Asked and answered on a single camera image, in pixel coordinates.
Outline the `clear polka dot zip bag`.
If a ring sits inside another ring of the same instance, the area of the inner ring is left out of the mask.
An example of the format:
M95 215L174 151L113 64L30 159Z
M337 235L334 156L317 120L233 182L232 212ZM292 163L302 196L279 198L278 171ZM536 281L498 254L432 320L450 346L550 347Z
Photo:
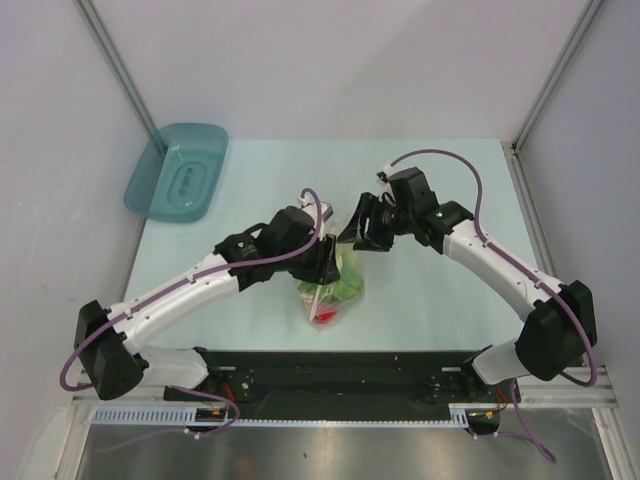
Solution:
M365 291L362 262L352 244L338 244L336 261L340 279L328 285L300 282L297 292L308 322L322 328L335 324Z

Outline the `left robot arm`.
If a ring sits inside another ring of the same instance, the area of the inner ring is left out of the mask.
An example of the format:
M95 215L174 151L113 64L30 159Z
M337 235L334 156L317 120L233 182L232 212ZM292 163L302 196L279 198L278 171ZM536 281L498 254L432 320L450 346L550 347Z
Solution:
M74 357L101 400L114 400L145 383L186 388L214 397L221 376L201 349L163 349L152 340L209 302L241 293L280 272L327 285L340 277L336 238L325 231L333 209L325 202L287 206L268 223L228 236L189 271L128 302L96 300L78 313Z

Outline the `red fake tomato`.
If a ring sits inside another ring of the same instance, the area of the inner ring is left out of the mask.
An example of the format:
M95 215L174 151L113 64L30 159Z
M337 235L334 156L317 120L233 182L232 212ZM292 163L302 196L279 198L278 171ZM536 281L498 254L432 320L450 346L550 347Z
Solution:
M327 310L317 312L313 317L312 322L316 325L330 325L335 321L338 312L336 310Z

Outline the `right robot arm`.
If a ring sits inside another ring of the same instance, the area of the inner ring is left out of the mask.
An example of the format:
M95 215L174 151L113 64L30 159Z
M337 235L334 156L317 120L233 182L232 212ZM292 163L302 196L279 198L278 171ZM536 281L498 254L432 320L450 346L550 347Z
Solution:
M338 236L356 250L387 252L398 236L458 262L494 290L523 322L520 335L468 360L463 393L484 401L498 383L532 375L550 381L581 356L592 360L597 343L593 295L582 282L564 283L513 256L455 201L441 203L416 168L381 172L385 191L363 193Z

